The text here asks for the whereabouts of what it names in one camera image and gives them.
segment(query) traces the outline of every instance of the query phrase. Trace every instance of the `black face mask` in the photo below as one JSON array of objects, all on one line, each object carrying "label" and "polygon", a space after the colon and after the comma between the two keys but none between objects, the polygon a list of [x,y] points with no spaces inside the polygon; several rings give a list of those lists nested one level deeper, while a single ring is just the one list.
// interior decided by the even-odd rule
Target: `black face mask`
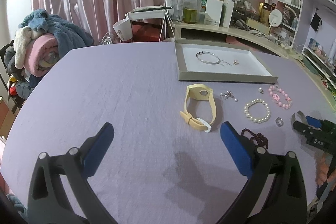
[{"label": "black face mask", "polygon": [[317,14],[317,8],[315,10],[315,15],[313,17],[313,20],[311,21],[310,25],[311,27],[314,29],[315,32],[318,31],[320,25],[322,25],[322,19],[319,17],[319,15]]}]

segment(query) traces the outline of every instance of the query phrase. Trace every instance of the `blue gripper pad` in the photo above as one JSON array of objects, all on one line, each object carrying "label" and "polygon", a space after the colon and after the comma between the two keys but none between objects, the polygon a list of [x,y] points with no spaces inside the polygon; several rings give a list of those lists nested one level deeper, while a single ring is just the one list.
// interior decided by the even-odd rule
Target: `blue gripper pad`
[{"label": "blue gripper pad", "polygon": [[94,138],[93,145],[83,159],[82,176],[85,178],[92,177],[96,173],[105,153],[109,149],[114,138],[112,124],[105,123]]},{"label": "blue gripper pad", "polygon": [[220,137],[222,138],[223,143],[228,149],[239,172],[243,176],[246,176],[248,179],[250,179],[253,174],[252,159],[248,154],[248,152],[243,147],[243,145],[241,144],[241,142],[239,141],[239,139],[237,138],[239,137],[238,133],[231,126],[229,122],[224,122],[221,125]]},{"label": "blue gripper pad", "polygon": [[308,124],[311,125],[312,127],[320,128],[322,126],[320,120],[317,120],[310,116],[306,116],[306,119],[307,119]]}]

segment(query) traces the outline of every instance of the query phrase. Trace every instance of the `white cup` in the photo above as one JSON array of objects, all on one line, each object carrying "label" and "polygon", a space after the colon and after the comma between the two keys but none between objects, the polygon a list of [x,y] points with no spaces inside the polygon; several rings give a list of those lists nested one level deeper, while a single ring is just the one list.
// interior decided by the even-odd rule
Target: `white cup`
[{"label": "white cup", "polygon": [[127,41],[133,37],[131,21],[129,20],[129,18],[125,18],[116,22],[113,25],[113,28],[121,41]]}]

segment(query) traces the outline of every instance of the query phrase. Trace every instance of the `watch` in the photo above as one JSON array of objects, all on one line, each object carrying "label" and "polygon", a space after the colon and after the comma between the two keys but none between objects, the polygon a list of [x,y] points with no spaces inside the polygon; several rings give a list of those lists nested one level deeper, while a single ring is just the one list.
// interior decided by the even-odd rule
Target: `watch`
[{"label": "watch", "polygon": [[[208,100],[211,106],[212,111],[212,121],[207,123],[201,118],[194,118],[188,111],[187,111],[187,101],[189,98],[193,98],[198,101]],[[198,131],[205,131],[210,132],[211,125],[215,121],[216,118],[216,104],[215,100],[213,99],[213,90],[206,85],[202,84],[195,84],[187,86],[187,92],[184,101],[184,111],[180,112],[180,115],[184,119],[184,121],[190,125],[193,129]]]}]

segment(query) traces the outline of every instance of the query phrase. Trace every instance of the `white buckle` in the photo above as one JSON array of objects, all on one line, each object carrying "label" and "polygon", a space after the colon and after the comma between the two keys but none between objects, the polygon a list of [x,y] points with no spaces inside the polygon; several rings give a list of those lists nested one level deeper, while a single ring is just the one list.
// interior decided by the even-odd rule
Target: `white buckle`
[{"label": "white buckle", "polygon": [[196,120],[199,120],[204,126],[208,128],[207,130],[204,130],[204,132],[209,133],[211,131],[211,125],[209,125],[205,120],[201,118],[196,118]]}]

